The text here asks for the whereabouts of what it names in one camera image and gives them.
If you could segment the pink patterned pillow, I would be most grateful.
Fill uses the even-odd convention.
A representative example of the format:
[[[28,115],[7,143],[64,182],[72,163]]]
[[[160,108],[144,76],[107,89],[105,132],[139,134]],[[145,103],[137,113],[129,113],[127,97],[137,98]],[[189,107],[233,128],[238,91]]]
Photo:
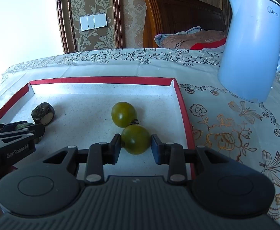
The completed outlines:
[[[226,31],[203,30],[195,26],[175,34],[158,34],[154,37],[160,48],[211,50],[222,53],[227,39]]]

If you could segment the brown wooden wall trim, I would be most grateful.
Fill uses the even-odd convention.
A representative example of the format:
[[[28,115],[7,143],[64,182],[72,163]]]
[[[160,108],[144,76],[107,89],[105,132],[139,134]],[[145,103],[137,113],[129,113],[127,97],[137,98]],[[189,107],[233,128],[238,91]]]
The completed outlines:
[[[56,0],[65,53],[125,47],[122,0]]]

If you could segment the floral embroidered tablecloth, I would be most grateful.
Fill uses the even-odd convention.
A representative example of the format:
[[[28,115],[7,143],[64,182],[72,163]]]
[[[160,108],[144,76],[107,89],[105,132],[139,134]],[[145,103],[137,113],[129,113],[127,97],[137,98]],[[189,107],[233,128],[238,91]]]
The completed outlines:
[[[0,75],[0,107],[30,80],[78,76],[177,79],[197,145],[206,145],[273,182],[268,211],[280,224],[280,72],[268,99],[251,103],[219,83],[221,53],[212,50],[107,49],[23,62]]]

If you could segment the green tomato with stem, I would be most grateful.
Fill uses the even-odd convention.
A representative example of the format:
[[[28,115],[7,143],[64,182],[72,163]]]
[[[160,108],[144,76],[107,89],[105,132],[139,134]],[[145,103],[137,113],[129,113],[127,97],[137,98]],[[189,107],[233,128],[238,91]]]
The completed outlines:
[[[111,110],[112,121],[120,128],[129,125],[139,125],[136,109],[127,102],[116,103]]]

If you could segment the short dark sugarcane piece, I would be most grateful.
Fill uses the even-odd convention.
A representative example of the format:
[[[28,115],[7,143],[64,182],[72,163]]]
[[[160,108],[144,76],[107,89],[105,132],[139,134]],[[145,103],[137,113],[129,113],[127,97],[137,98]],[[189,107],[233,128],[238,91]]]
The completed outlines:
[[[53,120],[55,110],[49,103],[43,102],[33,109],[31,116],[35,124],[46,126]]]

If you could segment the light blue electric kettle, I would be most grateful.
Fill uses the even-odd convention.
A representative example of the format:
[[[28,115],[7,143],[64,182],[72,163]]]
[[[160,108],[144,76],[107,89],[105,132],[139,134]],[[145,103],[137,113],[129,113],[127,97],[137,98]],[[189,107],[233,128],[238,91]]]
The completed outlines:
[[[280,71],[280,3],[229,0],[232,19],[218,71],[219,82],[247,101],[266,101]]]

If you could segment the green cucumber chunk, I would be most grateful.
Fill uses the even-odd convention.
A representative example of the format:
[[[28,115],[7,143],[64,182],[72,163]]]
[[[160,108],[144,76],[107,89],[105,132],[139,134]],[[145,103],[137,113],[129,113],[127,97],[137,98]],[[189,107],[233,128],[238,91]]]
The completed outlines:
[[[24,129],[24,128],[28,128],[29,126],[33,126],[33,123],[22,123],[22,124],[18,124],[16,127],[15,127],[15,130],[21,130],[21,129]],[[38,144],[40,142],[40,138],[35,138],[34,139],[34,143],[35,144]]]

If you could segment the white wall switch panel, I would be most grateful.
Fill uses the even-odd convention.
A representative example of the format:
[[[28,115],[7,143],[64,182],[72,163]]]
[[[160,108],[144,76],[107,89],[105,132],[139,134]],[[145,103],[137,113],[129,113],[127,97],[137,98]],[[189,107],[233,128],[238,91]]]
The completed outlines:
[[[108,25],[106,14],[96,14],[80,17],[81,31],[103,28]]]

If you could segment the brown wooden headboard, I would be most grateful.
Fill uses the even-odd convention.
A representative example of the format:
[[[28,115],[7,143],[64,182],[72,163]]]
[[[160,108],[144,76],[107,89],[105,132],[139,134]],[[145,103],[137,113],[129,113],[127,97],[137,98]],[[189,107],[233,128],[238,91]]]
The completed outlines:
[[[145,3],[144,48],[157,48],[154,37],[160,33],[174,34],[194,26],[204,30],[226,29],[222,10],[199,0],[145,0]]]

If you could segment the red shallow cardboard tray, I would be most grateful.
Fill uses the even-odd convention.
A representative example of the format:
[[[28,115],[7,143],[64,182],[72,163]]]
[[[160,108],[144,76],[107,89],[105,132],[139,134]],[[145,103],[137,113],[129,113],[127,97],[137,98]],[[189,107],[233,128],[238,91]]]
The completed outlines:
[[[195,147],[184,99],[174,78],[164,77],[68,77],[32,80],[3,105],[0,124],[32,122],[31,112],[47,102],[55,116],[45,127],[35,152],[16,163],[23,168],[61,148],[80,150],[97,142],[110,142],[122,129],[111,118],[112,107],[128,102],[149,133],[163,143],[186,149]]]

